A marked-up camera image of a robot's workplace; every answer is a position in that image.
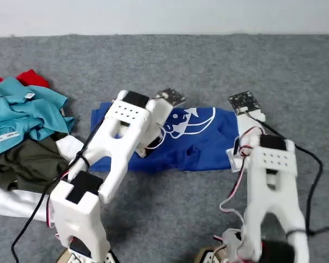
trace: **clothing label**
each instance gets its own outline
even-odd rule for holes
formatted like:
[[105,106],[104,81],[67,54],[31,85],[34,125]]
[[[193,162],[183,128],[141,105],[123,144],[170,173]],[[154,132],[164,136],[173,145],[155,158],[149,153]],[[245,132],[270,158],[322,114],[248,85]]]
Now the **clothing label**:
[[4,140],[7,140],[7,139],[10,139],[10,138],[17,137],[19,135],[20,134],[18,132],[16,132],[16,131],[13,131],[12,133],[2,134],[2,135],[0,135],[0,142],[2,142]]
[[24,97],[26,98],[26,99],[31,99],[31,98],[33,98],[34,97],[34,95],[35,95],[35,93],[27,93],[27,95],[25,95]]

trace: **wire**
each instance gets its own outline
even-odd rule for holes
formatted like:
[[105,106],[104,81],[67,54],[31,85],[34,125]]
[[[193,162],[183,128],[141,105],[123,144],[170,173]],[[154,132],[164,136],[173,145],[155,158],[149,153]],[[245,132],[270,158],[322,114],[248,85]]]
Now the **wire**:
[[100,128],[101,124],[103,123],[104,118],[102,118],[102,120],[95,126],[94,130],[89,134],[88,138],[86,139],[82,149],[80,150],[79,154],[76,156],[76,158],[68,165],[68,167],[64,170],[63,173],[61,173],[60,175],[58,175],[57,177],[55,177],[49,184],[47,184],[45,186],[45,188],[43,189],[42,195],[33,211],[33,213],[31,214],[31,216],[28,218],[26,224],[24,225],[24,227],[22,228],[21,232],[17,235],[16,239],[13,241],[13,243],[11,244],[11,252],[12,255],[14,257],[14,259],[16,260],[16,263],[19,263],[19,259],[17,257],[16,251],[15,251],[15,245],[17,244],[17,242],[20,240],[20,238],[23,236],[23,234],[26,232],[27,228],[29,227],[30,223],[32,222],[34,216],[36,215],[36,213],[38,212],[39,207],[42,205],[43,201],[44,201],[44,197],[47,194],[47,192],[49,191],[49,189],[58,181],[60,181],[63,176],[69,171],[69,169],[75,165],[75,163],[80,159],[81,155],[83,154],[83,152],[87,149],[88,144],[90,143],[90,141],[92,140],[92,138],[94,137],[95,133],[98,131],[98,129]]
[[163,142],[165,141],[165,137],[166,137],[166,131],[163,127],[160,127],[160,129],[163,131],[163,137],[162,137],[162,140],[160,141],[160,143],[158,143],[154,147],[146,147],[146,149],[153,150],[153,149],[158,148],[161,144],[163,144]]
[[216,255],[216,253],[219,252],[221,249],[225,249],[225,248],[226,248],[226,244],[222,244],[213,251],[213,255],[212,255],[212,258],[211,258],[211,263],[213,263],[213,260],[214,260],[214,257]]
[[245,131],[243,134],[240,135],[239,137],[239,146],[241,147],[241,139],[246,135],[248,134],[249,132],[251,132],[253,129],[259,129],[261,131],[262,134],[265,134],[265,130],[261,127],[258,127],[258,126],[253,126],[251,128],[249,128],[247,131]]
[[237,210],[235,210],[233,208],[226,209],[226,208],[223,208],[222,206],[225,205],[227,202],[229,202],[234,197],[234,195],[235,195],[235,193],[236,193],[236,191],[237,191],[237,189],[238,189],[238,187],[240,185],[241,179],[242,179],[243,169],[244,169],[244,167],[243,167],[244,166],[244,162],[245,162],[245,158],[242,160],[242,165],[241,165],[241,169],[239,171],[239,175],[238,175],[237,180],[236,180],[233,188],[231,189],[231,191],[230,191],[227,199],[225,199],[224,201],[222,201],[220,203],[220,205],[219,205],[219,209],[222,212],[224,212],[226,214],[228,214],[228,213],[235,213],[240,218],[242,224],[244,224],[243,217],[242,217],[242,215]]
[[[286,138],[281,135],[278,131],[276,131],[275,129],[273,129],[271,126],[269,126],[268,124],[266,124],[265,122],[262,122],[254,117],[252,117],[248,112],[246,112],[246,115],[249,116],[250,118],[252,118],[253,120],[257,121],[258,123],[260,123],[263,127],[269,129],[272,133],[274,133],[275,135],[279,136],[280,138],[286,140]],[[318,182],[323,174],[323,163],[321,161],[321,159],[318,158],[317,155],[315,155],[314,153],[306,150],[305,148],[302,148],[301,146],[298,146],[297,144],[295,144],[296,149],[298,149],[299,151],[302,151],[306,154],[308,154],[309,156],[311,156],[313,159],[315,159],[319,165],[318,168],[318,172],[317,175],[314,179],[313,184],[311,185],[311,188],[309,190],[308,193],[308,197],[307,197],[307,207],[306,207],[306,217],[305,217],[305,224],[306,224],[306,233],[308,236],[315,236],[317,234],[320,233],[324,233],[329,231],[329,226],[317,229],[317,230],[311,230],[310,229],[310,218],[311,218],[311,203],[312,203],[312,198],[314,195],[314,191],[318,185]]]

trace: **circuit board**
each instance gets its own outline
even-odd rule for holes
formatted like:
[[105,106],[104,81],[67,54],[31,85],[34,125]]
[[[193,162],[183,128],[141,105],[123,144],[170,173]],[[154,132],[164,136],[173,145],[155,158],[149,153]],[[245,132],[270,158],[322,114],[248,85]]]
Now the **circuit board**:
[[260,109],[257,100],[254,98],[250,91],[242,92],[228,97],[232,108],[236,115],[244,114],[245,112],[250,112]]
[[175,89],[165,89],[158,93],[157,98],[163,98],[167,100],[173,107],[177,107],[185,102],[185,96]]

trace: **black cable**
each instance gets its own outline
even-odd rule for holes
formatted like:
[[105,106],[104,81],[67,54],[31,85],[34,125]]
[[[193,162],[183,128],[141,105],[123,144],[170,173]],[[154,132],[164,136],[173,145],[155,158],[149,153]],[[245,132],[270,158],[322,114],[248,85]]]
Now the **black cable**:
[[[275,129],[273,129],[271,126],[269,126],[268,124],[266,124],[265,122],[262,122],[254,117],[252,117],[248,112],[246,113],[247,116],[249,116],[250,118],[254,119],[255,121],[257,121],[258,123],[260,123],[263,127],[269,129],[272,133],[274,133],[275,135],[279,136],[280,138],[286,140],[286,138],[281,135],[278,131],[276,131]],[[311,219],[311,203],[312,203],[312,198],[313,198],[313,194],[314,194],[314,191],[318,185],[318,182],[323,174],[323,163],[321,161],[321,159],[318,158],[317,155],[315,155],[314,153],[306,150],[305,148],[302,148],[301,146],[298,146],[297,144],[295,144],[295,147],[296,149],[298,149],[299,151],[302,151],[306,154],[308,154],[309,156],[311,156],[313,159],[315,159],[319,165],[319,168],[318,168],[318,172],[317,172],[317,175],[314,179],[314,182],[313,184],[311,185],[311,188],[309,190],[309,193],[308,193],[308,197],[307,197],[307,204],[306,204],[306,216],[305,216],[305,224],[306,224],[306,233],[307,233],[307,236],[315,236],[317,234],[320,234],[320,233],[324,233],[324,232],[327,232],[329,231],[329,226],[326,226],[326,227],[323,227],[323,228],[320,228],[320,229],[317,229],[317,230],[311,230],[310,229],[310,219]]]
[[36,213],[38,212],[39,207],[42,205],[43,201],[44,201],[44,197],[47,194],[48,190],[50,189],[50,187],[57,181],[59,181],[61,179],[61,177],[73,166],[75,165],[75,163],[81,158],[83,152],[87,149],[88,144],[90,143],[90,141],[92,140],[92,138],[94,137],[95,133],[98,131],[98,129],[100,128],[101,124],[103,123],[104,118],[102,118],[102,120],[95,126],[94,130],[89,134],[87,140],[85,141],[82,149],[78,152],[78,154],[76,155],[76,158],[68,165],[68,167],[64,170],[63,173],[61,173],[60,175],[58,175],[57,177],[55,177],[49,184],[47,184],[45,186],[45,188],[43,189],[42,195],[40,197],[40,200],[38,202],[38,204],[36,205],[33,213],[31,214],[31,216],[29,217],[29,219],[27,220],[26,224],[24,225],[24,227],[22,228],[21,232],[17,235],[16,239],[14,240],[14,242],[11,245],[11,252],[13,257],[16,260],[16,263],[19,263],[19,259],[17,257],[17,254],[15,252],[15,245],[17,244],[17,242],[20,240],[20,238],[23,236],[23,234],[26,232],[29,224],[32,222],[34,216],[36,215]]

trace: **teal shirt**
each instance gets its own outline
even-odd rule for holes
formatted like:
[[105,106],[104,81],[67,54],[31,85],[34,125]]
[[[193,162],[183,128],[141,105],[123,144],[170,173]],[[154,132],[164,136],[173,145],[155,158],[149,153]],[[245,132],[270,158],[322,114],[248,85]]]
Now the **teal shirt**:
[[40,141],[54,132],[69,133],[75,120],[60,113],[66,101],[51,89],[25,87],[15,78],[0,82],[0,153],[25,136]]

